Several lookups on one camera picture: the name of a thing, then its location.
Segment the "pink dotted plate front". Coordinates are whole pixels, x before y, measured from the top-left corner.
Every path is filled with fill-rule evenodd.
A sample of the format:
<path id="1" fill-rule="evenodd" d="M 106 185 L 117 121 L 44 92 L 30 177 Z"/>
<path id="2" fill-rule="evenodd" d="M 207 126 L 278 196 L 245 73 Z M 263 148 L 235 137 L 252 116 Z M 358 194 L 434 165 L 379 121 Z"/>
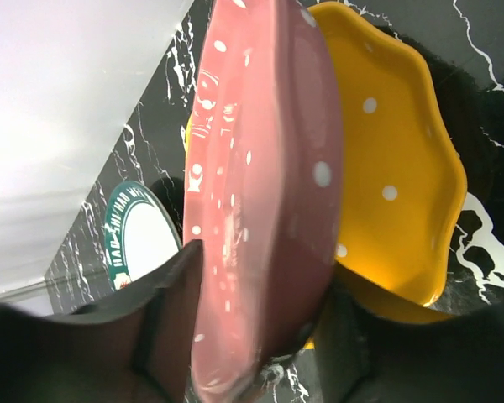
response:
<path id="1" fill-rule="evenodd" d="M 215 2 L 190 122 L 192 381 L 204 402 L 251 402 L 310 337 L 333 276 L 343 130 L 314 17 L 296 1 Z"/>

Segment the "white plate teal rim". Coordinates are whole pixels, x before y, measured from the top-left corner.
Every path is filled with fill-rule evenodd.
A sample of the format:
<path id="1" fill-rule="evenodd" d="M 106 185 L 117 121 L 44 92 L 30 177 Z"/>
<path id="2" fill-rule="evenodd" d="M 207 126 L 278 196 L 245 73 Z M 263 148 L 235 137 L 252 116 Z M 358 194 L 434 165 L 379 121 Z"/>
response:
<path id="1" fill-rule="evenodd" d="M 105 262 L 115 291 L 158 269 L 182 248 L 168 211 L 149 188 L 136 181 L 114 188 L 103 229 Z"/>

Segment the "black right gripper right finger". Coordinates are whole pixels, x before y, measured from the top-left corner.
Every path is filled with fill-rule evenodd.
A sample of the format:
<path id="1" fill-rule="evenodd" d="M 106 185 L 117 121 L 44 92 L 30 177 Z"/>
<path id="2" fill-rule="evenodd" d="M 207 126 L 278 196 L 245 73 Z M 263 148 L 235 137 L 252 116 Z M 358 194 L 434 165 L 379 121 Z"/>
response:
<path id="1" fill-rule="evenodd" d="M 449 315 L 339 268 L 314 343 L 326 402 L 504 402 L 504 301 Z"/>

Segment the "orange dotted plate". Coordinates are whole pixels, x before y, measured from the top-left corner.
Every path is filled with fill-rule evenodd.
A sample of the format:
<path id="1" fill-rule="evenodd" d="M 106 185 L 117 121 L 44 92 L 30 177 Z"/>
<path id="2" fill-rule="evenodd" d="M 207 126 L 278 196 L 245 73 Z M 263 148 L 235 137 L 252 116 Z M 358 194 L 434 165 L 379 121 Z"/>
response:
<path id="1" fill-rule="evenodd" d="M 449 243 L 467 179 L 424 58 L 350 7 L 310 7 L 342 99 L 344 168 L 336 259 L 349 292 L 403 323 L 446 318 Z"/>

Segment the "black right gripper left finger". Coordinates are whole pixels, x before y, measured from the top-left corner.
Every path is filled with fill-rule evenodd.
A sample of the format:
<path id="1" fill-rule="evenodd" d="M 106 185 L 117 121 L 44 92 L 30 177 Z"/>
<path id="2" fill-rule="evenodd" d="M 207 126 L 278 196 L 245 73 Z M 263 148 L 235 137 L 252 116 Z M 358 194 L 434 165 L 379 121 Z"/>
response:
<path id="1" fill-rule="evenodd" d="M 0 402 L 181 402 L 202 282 L 202 242 L 66 315 L 0 303 Z"/>

